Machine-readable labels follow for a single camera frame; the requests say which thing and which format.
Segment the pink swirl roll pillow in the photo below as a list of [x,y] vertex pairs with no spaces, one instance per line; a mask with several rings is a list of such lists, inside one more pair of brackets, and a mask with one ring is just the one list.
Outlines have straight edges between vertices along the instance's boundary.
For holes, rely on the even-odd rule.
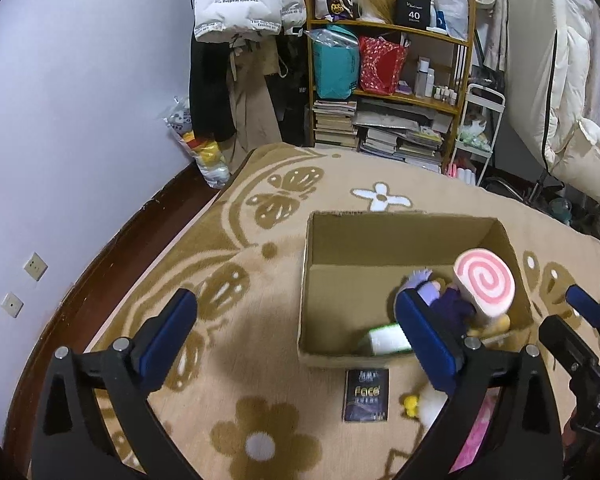
[[512,271],[494,252],[483,248],[466,250],[453,266],[454,283],[460,296],[470,302],[479,326],[488,326],[512,306],[516,284]]

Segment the black face mask box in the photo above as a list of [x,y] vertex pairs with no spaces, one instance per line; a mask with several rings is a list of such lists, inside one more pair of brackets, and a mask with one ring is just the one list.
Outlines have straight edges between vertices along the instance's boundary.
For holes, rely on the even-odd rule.
[[388,404],[388,368],[347,370],[342,409],[344,422],[385,422]]

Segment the green tissue pack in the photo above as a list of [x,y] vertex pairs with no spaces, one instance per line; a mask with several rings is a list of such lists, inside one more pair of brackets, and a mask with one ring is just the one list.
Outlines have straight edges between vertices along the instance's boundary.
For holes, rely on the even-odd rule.
[[393,356],[412,351],[398,323],[372,328],[358,342],[358,353],[362,356]]

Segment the pink packaged plush doll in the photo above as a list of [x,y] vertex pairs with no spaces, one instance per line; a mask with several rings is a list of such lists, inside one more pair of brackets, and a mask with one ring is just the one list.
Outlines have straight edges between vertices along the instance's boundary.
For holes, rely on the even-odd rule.
[[486,392],[470,433],[451,468],[452,472],[470,465],[476,458],[480,446],[482,445],[482,441],[488,432],[499,394],[499,388],[490,388]]

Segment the yellow plush toy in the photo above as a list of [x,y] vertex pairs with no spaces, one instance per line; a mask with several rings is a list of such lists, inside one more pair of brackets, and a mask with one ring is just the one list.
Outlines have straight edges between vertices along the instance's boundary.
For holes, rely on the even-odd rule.
[[479,339],[488,348],[502,348],[509,338],[510,318],[502,314],[492,318],[486,325],[471,327],[466,336]]

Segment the white fluffy penguin plush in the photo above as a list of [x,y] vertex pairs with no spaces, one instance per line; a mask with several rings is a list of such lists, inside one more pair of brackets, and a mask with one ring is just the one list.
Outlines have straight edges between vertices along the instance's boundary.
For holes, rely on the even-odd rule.
[[426,384],[419,392],[404,396],[401,405],[407,418],[417,420],[422,428],[428,431],[448,399],[445,392],[435,389],[431,384]]

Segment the purple haired plush doll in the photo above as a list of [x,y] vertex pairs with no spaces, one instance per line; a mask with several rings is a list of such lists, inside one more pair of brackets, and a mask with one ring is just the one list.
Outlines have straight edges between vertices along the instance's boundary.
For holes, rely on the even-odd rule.
[[464,336],[468,325],[476,311],[474,306],[465,300],[460,291],[453,285],[442,285],[432,278],[430,269],[413,271],[396,292],[414,290],[422,301],[444,319],[445,326],[456,336]]

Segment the beige patterned rug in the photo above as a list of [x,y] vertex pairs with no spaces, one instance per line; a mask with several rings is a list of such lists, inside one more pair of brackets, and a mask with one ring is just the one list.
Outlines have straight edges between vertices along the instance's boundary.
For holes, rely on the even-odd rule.
[[600,241],[516,200],[350,150],[258,148],[93,341],[102,350],[134,335],[179,288],[195,294],[197,321],[149,403],[201,477],[391,479],[422,438],[401,406],[424,380],[412,356],[388,365],[385,422],[344,422],[344,369],[299,360],[303,255],[314,211],[498,220],[531,301],[530,342],[542,316],[565,312],[568,285],[600,300]]

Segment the cardboard box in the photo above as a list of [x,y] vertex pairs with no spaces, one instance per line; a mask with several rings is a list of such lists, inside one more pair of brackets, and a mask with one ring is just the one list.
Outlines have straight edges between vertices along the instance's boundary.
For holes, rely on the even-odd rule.
[[505,226],[494,218],[412,212],[314,211],[304,246],[298,357],[319,368],[381,367],[390,356],[358,348],[372,328],[392,323],[396,291],[414,270],[452,281],[456,258],[484,248],[513,272],[516,292],[509,330],[491,337],[495,349],[518,350],[533,340],[531,301]]

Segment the white metal cart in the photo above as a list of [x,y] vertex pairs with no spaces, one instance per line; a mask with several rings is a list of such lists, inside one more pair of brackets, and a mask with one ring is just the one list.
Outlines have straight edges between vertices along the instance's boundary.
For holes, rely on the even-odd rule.
[[483,84],[470,84],[460,115],[460,125],[445,174],[469,185],[482,183],[491,161],[502,119],[505,96]]

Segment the cream folded mattress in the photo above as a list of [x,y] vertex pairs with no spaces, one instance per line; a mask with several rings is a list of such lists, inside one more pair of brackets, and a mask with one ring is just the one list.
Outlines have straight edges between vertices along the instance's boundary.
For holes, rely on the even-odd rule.
[[507,0],[508,120],[552,177],[600,204],[600,126],[592,119],[600,30],[591,0]]

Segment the wooden bookshelf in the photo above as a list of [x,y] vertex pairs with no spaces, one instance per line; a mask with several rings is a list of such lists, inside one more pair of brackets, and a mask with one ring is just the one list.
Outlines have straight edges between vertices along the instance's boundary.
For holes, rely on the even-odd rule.
[[[468,0],[468,33],[465,40],[396,24],[360,20],[340,20],[335,24],[352,30],[358,38],[358,85],[351,90],[352,96],[411,104],[452,118],[451,125],[442,131],[442,164],[447,165],[458,128],[462,124],[463,106],[468,95],[477,25],[476,0]],[[430,61],[429,67],[434,70],[434,83],[452,90],[455,93],[453,99],[438,100],[433,96],[421,96],[415,92],[406,94],[399,90],[401,76],[419,66],[413,47],[420,42],[427,47],[444,44],[450,50],[449,65]]]

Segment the clear bag of toys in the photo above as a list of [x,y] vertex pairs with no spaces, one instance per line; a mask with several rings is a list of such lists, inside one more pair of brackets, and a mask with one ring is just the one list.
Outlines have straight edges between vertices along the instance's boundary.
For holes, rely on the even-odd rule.
[[163,118],[166,128],[174,135],[185,153],[193,159],[210,188],[224,188],[230,180],[230,170],[219,145],[208,136],[198,136],[194,133],[189,98],[175,98],[174,101],[174,107]]

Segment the stack of books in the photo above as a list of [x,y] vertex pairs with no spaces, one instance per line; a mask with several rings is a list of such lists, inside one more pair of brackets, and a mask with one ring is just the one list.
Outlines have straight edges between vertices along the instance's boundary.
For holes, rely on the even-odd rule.
[[353,123],[358,103],[355,101],[317,100],[312,106],[316,143],[358,147],[358,127]]

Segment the red bag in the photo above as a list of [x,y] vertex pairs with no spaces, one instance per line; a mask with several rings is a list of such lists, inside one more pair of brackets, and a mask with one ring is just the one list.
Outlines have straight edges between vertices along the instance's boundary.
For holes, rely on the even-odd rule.
[[408,47],[384,37],[360,38],[360,88],[376,96],[391,96],[398,88]]

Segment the black box labelled 40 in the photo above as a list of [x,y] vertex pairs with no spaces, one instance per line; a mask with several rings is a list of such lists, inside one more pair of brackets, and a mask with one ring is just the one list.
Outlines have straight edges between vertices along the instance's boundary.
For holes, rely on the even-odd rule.
[[431,0],[396,0],[393,23],[403,27],[426,29],[431,22]]

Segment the teal bag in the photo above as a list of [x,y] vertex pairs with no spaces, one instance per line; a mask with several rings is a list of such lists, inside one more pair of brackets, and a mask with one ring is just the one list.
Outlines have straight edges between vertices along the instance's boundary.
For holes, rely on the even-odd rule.
[[314,29],[309,37],[313,44],[317,95],[321,99],[347,99],[358,86],[358,37],[337,25]]

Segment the beige coat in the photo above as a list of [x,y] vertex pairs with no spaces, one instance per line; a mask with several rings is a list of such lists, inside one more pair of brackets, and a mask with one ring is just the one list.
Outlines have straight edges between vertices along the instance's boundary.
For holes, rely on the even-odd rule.
[[230,172],[263,145],[282,140],[266,77],[279,74],[276,40],[266,38],[236,48],[230,54],[227,89],[235,133],[222,143]]

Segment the lower wall socket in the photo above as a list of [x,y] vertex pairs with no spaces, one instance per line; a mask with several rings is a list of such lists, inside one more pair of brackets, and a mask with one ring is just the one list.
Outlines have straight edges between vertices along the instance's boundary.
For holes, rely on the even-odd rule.
[[23,301],[13,292],[8,292],[1,302],[1,308],[12,318],[16,318],[23,308]]

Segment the wall socket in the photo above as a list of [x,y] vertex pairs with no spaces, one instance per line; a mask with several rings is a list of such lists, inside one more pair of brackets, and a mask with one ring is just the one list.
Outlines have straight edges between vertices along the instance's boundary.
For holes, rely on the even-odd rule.
[[12,318],[16,318],[23,308],[23,301],[13,292],[8,292],[1,302],[1,308]]
[[32,280],[35,280],[36,282],[38,282],[42,278],[47,269],[47,263],[40,257],[40,255],[37,252],[34,252],[23,266],[23,270],[25,270],[30,276],[30,278],[32,278]]

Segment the upper wall socket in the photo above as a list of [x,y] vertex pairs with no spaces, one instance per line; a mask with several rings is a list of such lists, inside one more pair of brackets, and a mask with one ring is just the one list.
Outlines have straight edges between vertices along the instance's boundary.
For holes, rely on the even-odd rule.
[[30,276],[30,278],[32,278],[32,280],[35,280],[36,282],[38,282],[42,278],[47,269],[47,263],[40,257],[40,255],[37,252],[34,252],[23,266],[23,270],[25,270]]

